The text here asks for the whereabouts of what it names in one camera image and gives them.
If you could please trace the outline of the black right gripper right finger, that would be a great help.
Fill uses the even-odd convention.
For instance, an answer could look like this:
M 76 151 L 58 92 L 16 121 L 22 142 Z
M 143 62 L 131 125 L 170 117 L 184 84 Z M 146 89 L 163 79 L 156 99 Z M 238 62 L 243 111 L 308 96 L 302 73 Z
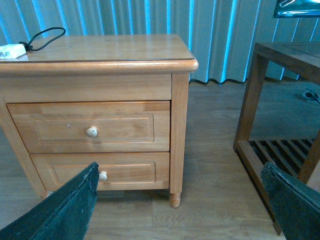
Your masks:
M 262 184 L 287 240 L 320 238 L 320 193 L 266 163 L 261 171 Z

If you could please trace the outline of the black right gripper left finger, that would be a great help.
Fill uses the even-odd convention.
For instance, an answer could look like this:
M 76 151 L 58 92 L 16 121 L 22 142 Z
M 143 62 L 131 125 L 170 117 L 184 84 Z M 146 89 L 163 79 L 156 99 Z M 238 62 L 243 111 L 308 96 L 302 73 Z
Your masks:
M 91 163 L 0 231 L 2 240 L 82 240 L 96 202 L 98 164 Z

